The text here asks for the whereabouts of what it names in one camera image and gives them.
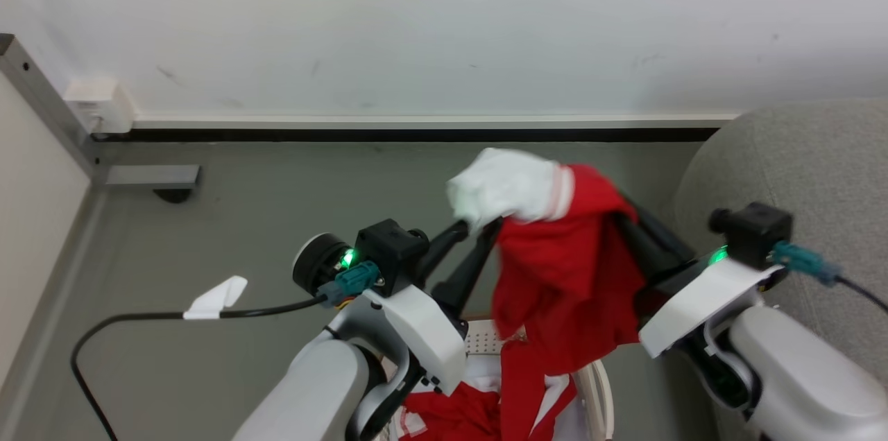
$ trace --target black cable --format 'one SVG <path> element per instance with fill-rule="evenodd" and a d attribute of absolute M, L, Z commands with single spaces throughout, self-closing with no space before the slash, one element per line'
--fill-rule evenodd
<path fill-rule="evenodd" d="M 315 297 L 314 299 L 310 299 L 308 301 L 296 302 L 295 304 L 288 304 L 285 306 L 276 306 L 273 308 L 265 308 L 265 309 L 247 309 L 247 311 L 222 311 L 219 312 L 220 318 L 253 318 L 260 317 L 261 315 L 278 315 L 281 313 L 286 313 L 290 311 L 297 311 L 298 309 L 310 308 L 315 304 L 320 304 L 327 299 L 326 295 L 320 295 Z M 80 373 L 80 366 L 77 365 L 77 356 L 80 354 L 80 349 L 83 348 L 83 345 L 87 342 L 87 340 L 91 339 L 92 336 L 98 334 L 103 328 L 108 327 L 108 325 L 113 325 L 114 323 L 119 323 L 121 321 L 146 321 L 146 320 L 162 320 L 162 319 L 184 319 L 182 317 L 183 313 L 175 313 L 175 312 L 165 312 L 165 313 L 130 313 L 125 315 L 114 315 L 111 318 L 105 318 L 101 322 L 99 322 L 95 327 L 92 327 L 90 330 L 86 331 L 86 334 L 83 334 L 83 337 L 80 337 L 77 340 L 77 343 L 74 345 L 74 350 L 71 352 L 71 372 L 74 373 L 74 378 L 77 380 L 77 385 L 80 386 L 80 391 L 82 391 L 83 396 L 86 396 L 86 400 L 89 401 L 89 406 L 92 406 L 93 412 L 96 413 L 96 416 L 99 417 L 99 421 L 102 423 L 102 427 L 105 428 L 105 434 L 108 435 L 108 438 L 111 441 L 117 441 L 117 435 L 114 434 L 114 429 L 111 429 L 111 423 L 108 422 L 108 417 L 105 416 L 105 413 L 102 412 L 101 407 L 99 406 L 98 401 L 96 401 L 96 397 L 92 396 L 92 391 L 89 390 L 89 386 L 86 385 L 86 380 L 83 378 L 83 374 Z"/>
<path fill-rule="evenodd" d="M 854 292 L 859 293 L 860 295 L 863 295 L 864 297 L 866 297 L 866 299 L 869 299 L 870 302 L 872 302 L 876 306 L 878 306 L 879 309 L 882 309 L 882 311 L 888 313 L 888 304 L 885 304 L 885 301 L 882 301 L 882 299 L 879 299 L 878 297 L 876 297 L 874 295 L 874 293 L 869 292 L 869 290 L 863 288 L 862 286 L 859 286 L 856 283 L 854 283 L 853 281 L 847 279 L 846 277 L 842 277 L 842 276 L 836 276 L 835 283 L 840 283 L 844 286 L 847 286 L 849 289 L 854 290 Z"/>

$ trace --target gray floor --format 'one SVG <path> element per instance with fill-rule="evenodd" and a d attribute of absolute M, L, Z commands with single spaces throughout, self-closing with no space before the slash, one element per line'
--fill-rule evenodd
<path fill-rule="evenodd" d="M 181 311 L 235 274 L 250 280 L 237 307 L 304 299 L 289 274 L 302 242 L 318 232 L 353 239 L 359 228 L 387 217 L 434 234 L 451 221 L 444 181 L 485 146 L 108 145 L 118 163 L 202 164 L 203 185 L 181 205 L 142 189 L 108 194 L 18 438 L 102 439 L 101 426 L 66 368 L 73 341 L 89 323 L 118 312 Z M 678 180 L 699 147 L 500 146 L 599 167 L 667 220 Z M 438 276 L 453 266 L 442 265 Z M 470 313 L 488 310 L 495 273 L 493 261 L 470 300 Z M 80 362 L 121 440 L 224 440 L 331 317 L 311 308 L 253 320 L 117 325 L 99 334 Z M 637 345 L 621 347 L 605 363 L 615 390 L 615 439 L 716 438 L 708 400 L 683 363 L 650 360 Z"/>

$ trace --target black baseboard strip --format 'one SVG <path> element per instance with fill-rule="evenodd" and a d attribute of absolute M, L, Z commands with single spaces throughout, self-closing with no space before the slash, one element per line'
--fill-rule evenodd
<path fill-rule="evenodd" d="M 102 143 L 218 143 L 219 141 L 319 141 L 320 143 L 531 143 L 531 141 L 706 141 L 717 128 L 631 129 L 133 129 L 97 139 Z"/>

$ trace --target gray fabric couch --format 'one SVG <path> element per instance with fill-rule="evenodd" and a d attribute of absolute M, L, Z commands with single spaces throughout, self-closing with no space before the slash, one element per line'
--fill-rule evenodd
<path fill-rule="evenodd" d="M 888 299 L 888 101 L 846 100 L 756 110 L 710 138 L 676 194 L 676 224 L 698 252 L 717 207 L 762 201 L 795 214 L 794 242 Z M 846 287 L 802 275 L 765 295 L 888 384 L 888 315 Z M 723 441 L 758 439 L 717 406 Z"/>

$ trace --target black caster wheel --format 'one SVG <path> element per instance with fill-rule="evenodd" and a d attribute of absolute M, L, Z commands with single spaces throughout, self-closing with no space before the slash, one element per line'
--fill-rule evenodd
<path fill-rule="evenodd" d="M 155 195 L 169 204 L 181 204 L 191 197 L 191 189 L 155 189 Z"/>

